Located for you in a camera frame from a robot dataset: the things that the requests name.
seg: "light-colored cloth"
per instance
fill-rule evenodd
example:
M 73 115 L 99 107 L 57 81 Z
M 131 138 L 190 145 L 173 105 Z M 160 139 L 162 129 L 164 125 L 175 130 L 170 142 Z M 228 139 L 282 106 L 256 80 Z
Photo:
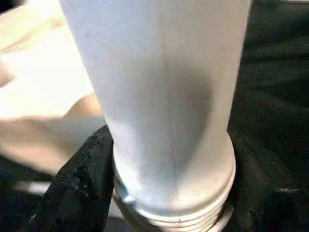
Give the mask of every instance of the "light-colored cloth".
M 104 124 L 58 2 L 0 15 L 0 154 L 55 174 Z

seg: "white plastic tube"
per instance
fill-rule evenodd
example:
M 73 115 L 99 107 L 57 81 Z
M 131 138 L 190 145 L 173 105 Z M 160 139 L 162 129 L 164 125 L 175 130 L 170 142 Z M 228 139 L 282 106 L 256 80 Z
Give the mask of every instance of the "white plastic tube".
M 208 230 L 235 175 L 226 127 L 250 1 L 60 2 L 114 138 L 120 199 L 161 231 Z

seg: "black cloth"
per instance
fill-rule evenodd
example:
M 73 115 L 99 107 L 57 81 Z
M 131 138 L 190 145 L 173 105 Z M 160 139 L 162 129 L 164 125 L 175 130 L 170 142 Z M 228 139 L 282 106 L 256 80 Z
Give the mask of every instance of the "black cloth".
M 252 5 L 229 122 L 225 231 L 309 231 L 309 3 Z
M 27 231 L 103 231 L 113 191 L 112 145 L 107 126 L 86 140 L 55 176 Z

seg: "white cylinder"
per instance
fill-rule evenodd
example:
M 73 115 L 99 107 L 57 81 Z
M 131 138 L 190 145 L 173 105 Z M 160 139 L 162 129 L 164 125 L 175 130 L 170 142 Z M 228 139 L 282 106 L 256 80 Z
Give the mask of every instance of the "white cylinder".
M 116 191 L 166 231 L 206 231 L 235 175 L 226 128 L 249 0 L 61 0 L 114 138 Z

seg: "black fabric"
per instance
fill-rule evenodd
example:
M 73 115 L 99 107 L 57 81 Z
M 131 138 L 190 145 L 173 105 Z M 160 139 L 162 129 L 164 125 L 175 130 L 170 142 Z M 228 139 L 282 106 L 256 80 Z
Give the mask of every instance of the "black fabric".
M 309 3 L 252 5 L 229 122 L 229 231 L 309 231 Z
M 27 231 L 102 232 L 112 191 L 112 137 L 105 126 L 57 173 Z

